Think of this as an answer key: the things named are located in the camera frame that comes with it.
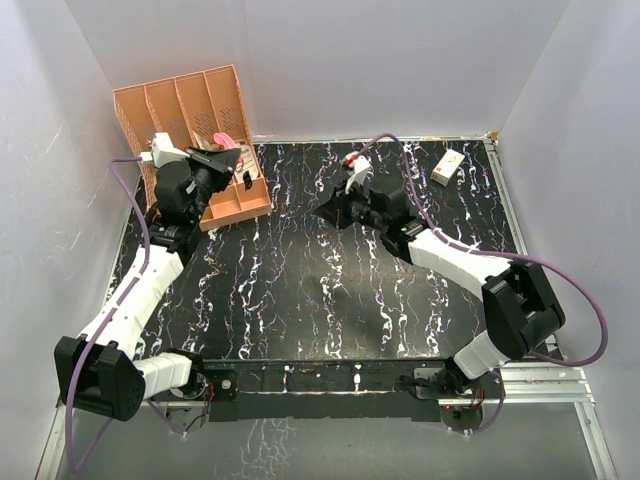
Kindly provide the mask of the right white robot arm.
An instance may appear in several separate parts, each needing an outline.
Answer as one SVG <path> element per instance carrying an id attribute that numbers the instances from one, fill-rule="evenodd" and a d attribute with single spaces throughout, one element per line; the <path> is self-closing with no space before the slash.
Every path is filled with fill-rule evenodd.
<path id="1" fill-rule="evenodd" d="M 313 211 L 337 229 L 353 223 L 379 232 L 386 250 L 408 264 L 432 270 L 481 300 L 485 330 L 414 385 L 466 397 L 482 376 L 534 351 L 565 323 L 565 315 L 541 266 L 529 261 L 478 256 L 439 240 L 412 211 L 406 193 L 340 184 Z"/>

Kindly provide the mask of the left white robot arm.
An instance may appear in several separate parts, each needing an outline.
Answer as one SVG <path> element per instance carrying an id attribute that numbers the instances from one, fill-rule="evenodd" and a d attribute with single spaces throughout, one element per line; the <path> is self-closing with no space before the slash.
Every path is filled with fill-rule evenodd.
<path id="1" fill-rule="evenodd" d="M 199 355 L 173 349 L 145 360 L 134 356 L 151 314 L 193 256 L 210 198 L 230 185 L 240 156 L 238 148 L 189 148 L 156 170 L 156 200 L 136 213 L 143 243 L 133 264 L 94 320 L 54 349 L 66 406 L 127 421 L 161 392 L 174 389 L 186 399 L 204 392 Z"/>

